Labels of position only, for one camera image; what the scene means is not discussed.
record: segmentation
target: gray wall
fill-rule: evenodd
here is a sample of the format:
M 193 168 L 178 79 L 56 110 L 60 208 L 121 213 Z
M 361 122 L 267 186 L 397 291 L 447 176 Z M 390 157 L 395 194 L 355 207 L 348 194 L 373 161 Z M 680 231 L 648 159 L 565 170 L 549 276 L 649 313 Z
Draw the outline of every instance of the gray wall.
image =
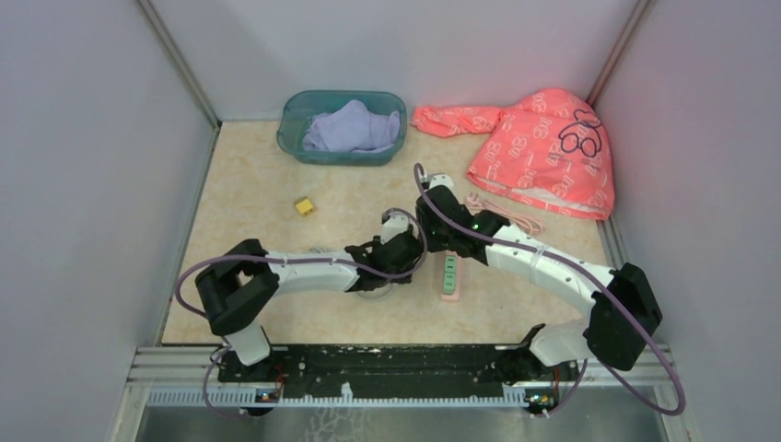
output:
M 704 440 L 777 440 L 781 2 L 662 1 L 598 111 Z
M 155 0 L 223 120 L 276 117 L 303 89 L 408 106 L 588 94 L 635 0 Z
M 210 136 L 131 0 L 0 2 L 0 438 L 107 437 Z

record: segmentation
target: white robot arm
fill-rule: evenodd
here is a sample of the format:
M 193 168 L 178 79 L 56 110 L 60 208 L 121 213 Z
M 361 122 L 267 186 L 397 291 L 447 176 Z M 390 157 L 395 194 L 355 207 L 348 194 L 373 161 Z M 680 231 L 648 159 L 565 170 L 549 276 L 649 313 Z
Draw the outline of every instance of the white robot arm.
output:
M 251 256 L 254 262 L 221 262 L 196 278 L 212 332 L 230 343 L 242 364 L 256 364 L 271 353 L 268 339 L 254 320 L 272 296 L 309 290 L 373 290 L 391 279 L 410 283 L 427 251 L 452 250 L 464 258 L 520 274 L 583 315 L 565 324 L 535 327 L 521 343 L 530 352 L 530 366 L 550 367 L 596 356 L 608 366 L 632 368 L 645 341 L 604 297 L 600 285 L 616 295 L 652 334 L 661 314 L 639 268 L 627 263 L 616 270 L 584 262 L 541 243 L 501 215 L 490 211 L 472 215 L 456 199 L 453 181 L 447 175 L 419 180 L 422 194 L 415 207 L 417 236 L 411 214 L 403 215 L 397 209 L 400 212 L 383 216 L 381 234 L 372 241 L 340 251 L 289 254 L 264 250 L 257 239 L 243 241 L 228 255 Z M 239 273 L 252 279 L 243 285 Z

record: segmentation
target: green power strip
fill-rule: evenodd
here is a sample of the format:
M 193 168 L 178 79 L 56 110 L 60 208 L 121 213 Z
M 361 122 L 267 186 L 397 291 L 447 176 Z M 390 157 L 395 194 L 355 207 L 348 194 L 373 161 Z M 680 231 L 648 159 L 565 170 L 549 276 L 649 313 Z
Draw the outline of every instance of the green power strip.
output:
M 455 256 L 445 257 L 445 278 L 442 283 L 442 293 L 445 295 L 452 295 L 456 293 L 456 269 L 458 265 L 456 263 Z

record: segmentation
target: lavender towel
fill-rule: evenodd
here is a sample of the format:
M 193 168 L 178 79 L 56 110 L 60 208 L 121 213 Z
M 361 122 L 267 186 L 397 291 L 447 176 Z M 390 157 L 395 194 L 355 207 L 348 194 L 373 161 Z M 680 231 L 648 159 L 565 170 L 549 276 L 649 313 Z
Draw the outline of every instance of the lavender towel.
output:
M 304 149 L 377 153 L 393 146 L 400 128 L 398 111 L 375 115 L 354 99 L 334 113 L 313 117 L 304 135 Z

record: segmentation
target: yellow block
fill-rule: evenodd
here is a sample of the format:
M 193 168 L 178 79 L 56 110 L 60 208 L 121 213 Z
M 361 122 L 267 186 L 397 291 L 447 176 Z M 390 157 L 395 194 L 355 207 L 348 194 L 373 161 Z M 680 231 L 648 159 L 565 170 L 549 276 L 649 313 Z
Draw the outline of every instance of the yellow block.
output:
M 315 206 L 312 205 L 312 201 L 310 201 L 306 196 L 296 200 L 295 205 L 296 210 L 298 210 L 301 216 L 309 215 L 315 211 Z

